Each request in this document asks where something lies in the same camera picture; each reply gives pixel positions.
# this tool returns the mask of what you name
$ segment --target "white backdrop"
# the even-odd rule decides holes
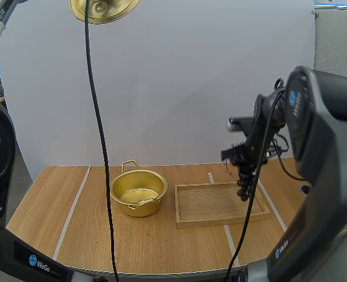
[[[225,129],[297,65],[313,67],[313,0],[142,0],[90,27],[111,165],[219,162]],[[50,165],[103,165],[84,24],[68,1],[17,6],[0,40],[5,97],[35,179]]]

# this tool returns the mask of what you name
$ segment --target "golden pot lid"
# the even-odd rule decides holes
[[[106,24],[122,18],[133,10],[139,0],[90,0],[89,23]],[[86,0],[69,0],[73,15],[85,21]]]

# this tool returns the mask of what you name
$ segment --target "pot rim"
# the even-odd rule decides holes
[[[117,180],[119,180],[122,176],[125,176],[125,175],[128,175],[128,174],[131,174],[131,173],[136,173],[136,172],[147,172],[147,173],[152,173],[154,174],[155,176],[159,177],[162,181],[163,181],[163,191],[156,196],[156,199],[159,201],[163,196],[164,194],[166,193],[167,191],[167,188],[168,188],[168,183],[167,183],[167,180],[166,178],[161,175],[159,172],[155,172],[153,170],[149,170],[149,169],[131,169],[131,170],[128,170],[126,172],[123,172],[121,174],[118,174],[117,176],[115,176],[112,181],[110,182],[110,194],[111,194],[111,197],[117,201],[118,203],[120,204],[125,204],[125,205],[132,205],[132,204],[138,204],[137,203],[132,203],[132,202],[126,202],[126,201],[123,201],[121,199],[119,199],[118,197],[116,197],[115,193],[114,193],[114,185],[116,183]]]

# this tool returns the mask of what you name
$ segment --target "table surface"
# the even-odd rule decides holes
[[[292,158],[284,160],[295,172]],[[148,166],[168,182],[162,207],[143,218],[123,214],[111,202],[115,228],[115,257],[120,273],[187,273],[227,268],[238,243],[243,224],[176,228],[174,185],[232,182],[236,168],[224,164]],[[110,169],[111,177],[121,172]],[[111,239],[106,208],[103,167],[48,167],[41,172],[17,208],[8,229],[49,257],[67,266],[112,271]],[[301,182],[289,178],[278,160],[270,160],[260,174],[261,195],[269,208],[268,219],[248,224],[238,255],[240,264],[267,257],[305,200]],[[269,200],[282,218],[281,223]],[[73,202],[78,198],[69,224],[65,226]],[[232,240],[228,239],[227,230]],[[341,232],[347,231],[347,225]],[[62,242],[60,235],[65,234]],[[59,252],[54,257],[57,246]]]

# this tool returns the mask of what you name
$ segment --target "gray partition wall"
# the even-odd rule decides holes
[[[316,17],[315,69],[347,76],[347,8],[320,8]]]

